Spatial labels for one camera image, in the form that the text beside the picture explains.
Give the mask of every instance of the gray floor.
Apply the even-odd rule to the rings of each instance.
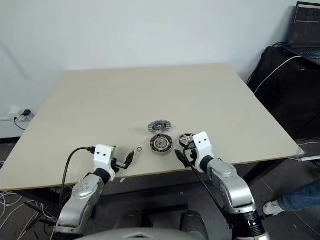
[[[4,161],[13,149],[14,144],[0,145],[0,161]],[[306,145],[305,149],[308,155],[320,155],[320,144]],[[249,170],[248,165],[236,166],[240,176],[244,176]],[[285,163],[276,168],[273,172],[263,178],[265,183],[278,195],[284,195],[294,189],[307,183],[320,179],[320,168],[310,162],[299,163],[294,160],[287,160]],[[168,185],[176,185],[183,183],[196,182],[197,179],[191,171],[176,172],[170,174],[161,174],[154,176],[127,178],[123,183],[116,180],[108,184],[104,194],[130,192],[146,188],[158,188]],[[277,196],[263,182],[259,181],[251,187],[252,194],[258,206],[258,210],[262,213],[262,205]],[[13,202],[18,196],[7,198],[7,202]],[[6,214],[0,219],[0,225],[4,219],[15,207],[23,203],[27,199],[22,199],[13,207],[6,208]],[[178,205],[187,203],[189,209],[198,211],[202,214],[207,225],[210,238],[212,240],[230,240],[231,232],[219,213],[217,207],[212,203],[208,194],[199,188],[193,192],[177,192],[165,196],[121,199],[118,201],[108,202],[101,199],[97,206],[97,213],[94,220],[89,223],[88,233],[110,230],[114,227],[117,218],[133,209],[149,209],[157,207],[165,207],[170,205]],[[297,212],[298,216],[305,221],[315,231],[320,233],[320,207],[314,207]],[[17,210],[4,225],[0,231],[1,240],[18,239],[22,229],[33,215],[33,211],[23,206]],[[152,218],[156,228],[177,229],[179,226],[181,212],[172,212],[166,214],[154,215]],[[264,221],[264,226],[268,230],[273,240],[317,240],[320,235],[312,231],[301,219],[294,213],[287,212],[276,217],[269,217]],[[44,234],[43,224],[37,223],[29,230],[22,239],[36,240],[34,232],[40,240],[50,239]]]

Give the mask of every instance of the table leg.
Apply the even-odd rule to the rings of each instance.
[[[59,207],[59,194],[49,188],[14,191],[14,193],[53,208]]]
[[[245,176],[244,180],[249,186],[252,186],[254,183],[259,181],[265,175],[270,173],[273,169],[278,167],[282,164],[286,159],[278,159],[278,160],[271,160],[271,161],[262,161],[259,162],[254,168],[249,171]]]

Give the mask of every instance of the wooden board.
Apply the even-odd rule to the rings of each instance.
[[[117,177],[181,171],[174,151],[154,154],[148,124],[168,120],[174,148],[183,133],[206,131],[214,153],[231,164],[295,156],[299,146],[227,65],[67,72],[0,171],[0,189],[61,184],[76,148],[115,145],[115,157],[135,152]],[[67,183],[93,171],[93,155],[74,155]]]

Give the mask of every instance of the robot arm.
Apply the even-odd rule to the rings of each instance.
[[[64,205],[56,223],[54,230],[56,233],[74,237],[83,235],[104,186],[115,179],[119,168],[127,169],[134,157],[133,151],[128,155],[126,162],[121,163],[114,158],[114,152],[114,146],[97,145],[95,147],[94,172],[88,173],[74,186],[71,197]]]
[[[224,203],[223,212],[236,240],[269,240],[252,193],[247,183],[238,176],[236,168],[212,152],[206,132],[190,136],[185,150],[191,150],[195,168],[206,173],[213,187],[220,191]],[[186,166],[186,159],[177,151],[177,157]]]

